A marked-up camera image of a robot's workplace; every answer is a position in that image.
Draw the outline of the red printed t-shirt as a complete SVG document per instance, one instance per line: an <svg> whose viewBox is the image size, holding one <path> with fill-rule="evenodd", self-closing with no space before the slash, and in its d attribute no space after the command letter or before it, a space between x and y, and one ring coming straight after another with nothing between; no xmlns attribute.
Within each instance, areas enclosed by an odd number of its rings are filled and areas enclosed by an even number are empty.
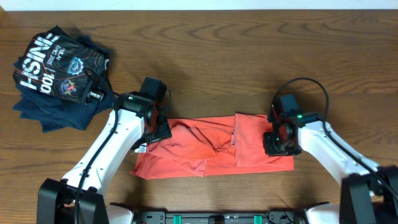
<svg viewBox="0 0 398 224"><path fill-rule="evenodd" d="M266 155L263 134L272 125L264 114L174 118L169 125L172 137L138 154L131 175L149 180L294 169L293 157Z"/></svg>

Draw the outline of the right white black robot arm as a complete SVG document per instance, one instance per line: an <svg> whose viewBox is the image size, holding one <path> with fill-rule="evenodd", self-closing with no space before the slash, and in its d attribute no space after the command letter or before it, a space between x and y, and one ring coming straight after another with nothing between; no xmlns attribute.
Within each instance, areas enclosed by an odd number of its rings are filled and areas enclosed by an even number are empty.
<svg viewBox="0 0 398 224"><path fill-rule="evenodd" d="M381 166L351 147L317 112L305 113L294 95L272 101L264 133L268 156L311 154L341 187L339 205L319 203L292 223L397 223L397 166Z"/></svg>

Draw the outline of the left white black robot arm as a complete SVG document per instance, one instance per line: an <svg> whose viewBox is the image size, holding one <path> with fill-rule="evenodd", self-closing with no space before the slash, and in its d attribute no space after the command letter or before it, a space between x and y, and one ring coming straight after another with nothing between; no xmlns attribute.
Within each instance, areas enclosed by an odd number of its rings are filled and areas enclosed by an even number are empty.
<svg viewBox="0 0 398 224"><path fill-rule="evenodd" d="M37 223L132 223L134 212L104 202L125 156L144 152L171 137L159 106L167 92L160 80L145 78L139 91L121 93L106 126L80 161L61 180L46 179L38 192Z"/></svg>

